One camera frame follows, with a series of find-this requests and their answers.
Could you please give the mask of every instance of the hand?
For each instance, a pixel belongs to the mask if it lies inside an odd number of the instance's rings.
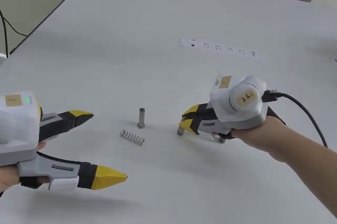
[[[45,142],[40,142],[37,149],[40,150],[46,146]],[[8,165],[0,167],[0,192],[7,190],[9,187],[18,184],[20,175],[16,165]],[[45,178],[41,178],[41,183],[46,182]]]
[[[279,150],[281,145],[286,144],[284,139],[287,138],[285,135],[289,130],[279,119],[267,116],[261,126],[248,130],[232,130],[231,133],[247,145],[269,153],[278,161],[283,161]]]

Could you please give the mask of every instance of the compression spring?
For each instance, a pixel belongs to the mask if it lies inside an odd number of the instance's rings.
[[[120,136],[121,136],[122,138],[125,138],[125,139],[131,141],[131,142],[134,143],[134,144],[139,145],[139,146],[142,146],[143,143],[144,143],[144,141],[145,141],[144,138],[142,138],[142,137],[140,137],[140,136],[138,136],[138,135],[132,134],[132,133],[126,131],[125,129],[123,129],[123,130],[120,132]]]

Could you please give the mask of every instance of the yellow plastic part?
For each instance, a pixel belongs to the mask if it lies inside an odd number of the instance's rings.
[[[74,115],[75,117],[79,117],[81,115],[91,115],[92,114],[91,112],[84,112],[84,111],[79,111],[79,110],[71,110],[68,112]]]
[[[195,132],[193,132],[193,130],[191,129],[191,124],[192,124],[192,121],[191,119],[189,120],[184,120],[182,122],[179,123],[179,126],[186,130],[186,131],[189,131],[190,133],[193,133],[193,134],[196,134]]]
[[[41,106],[40,106],[40,104],[36,101],[36,103],[37,103],[37,108],[38,108],[38,113],[40,114],[40,120],[42,119],[41,118],[41,116],[42,116],[42,114],[41,114]]]
[[[185,114],[188,114],[188,113],[190,113],[190,112],[196,112],[196,110],[198,109],[198,107],[199,107],[199,105],[198,104],[196,104],[196,105],[194,105],[194,106],[192,106],[191,108],[189,108],[186,112],[184,112],[184,114],[183,114],[183,116],[185,115]]]
[[[124,182],[126,179],[126,174],[122,174],[119,171],[113,170],[109,167],[98,165],[91,189],[104,189],[110,186],[114,186],[115,184]]]

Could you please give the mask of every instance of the black cable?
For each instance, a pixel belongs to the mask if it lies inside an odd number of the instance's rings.
[[[303,104],[301,104],[297,99],[293,98],[292,96],[288,95],[288,94],[285,94],[285,93],[281,93],[281,92],[277,92],[276,93],[276,97],[277,98],[280,98],[280,97],[284,97],[284,98],[287,98],[291,101],[293,101],[295,104],[297,104],[304,112],[305,114],[309,117],[309,119],[311,120],[311,122],[313,123],[314,127],[316,128],[317,130],[317,133],[320,135],[321,137],[321,140],[323,142],[323,145],[328,148],[328,144],[326,143],[326,140],[323,136],[323,133],[321,131],[321,129],[319,128],[319,126],[317,125],[315,119],[313,118],[313,116],[310,114],[310,112],[307,110],[307,108],[304,107]]]
[[[6,22],[5,22],[5,17],[2,14],[2,11],[0,10],[0,17],[2,20],[2,24],[4,26],[4,35],[5,35],[5,49],[6,49],[6,57],[8,58],[8,39],[7,39],[7,28],[6,28]]]
[[[7,22],[7,24],[13,29],[13,31],[14,32],[16,32],[17,34],[19,34],[19,35],[22,35],[22,36],[25,36],[25,37],[27,37],[27,35],[26,34],[23,34],[23,33],[20,33],[20,32],[18,32],[11,24],[10,24],[10,22],[4,17],[4,20]]]

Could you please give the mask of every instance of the handwritten label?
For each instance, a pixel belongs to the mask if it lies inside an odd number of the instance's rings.
[[[257,93],[254,90],[250,89],[250,90],[244,92],[243,94],[239,95],[239,97],[236,99],[236,101],[237,101],[237,104],[241,108],[245,108],[249,104],[256,101],[257,96],[258,96]]]
[[[232,79],[232,76],[231,76],[231,75],[229,75],[229,76],[224,76],[223,78],[221,78],[220,85],[219,85],[219,89],[228,88],[228,86],[229,86],[230,83],[231,83],[231,79]]]
[[[5,100],[7,107],[22,105],[22,99],[20,95],[5,95]]]

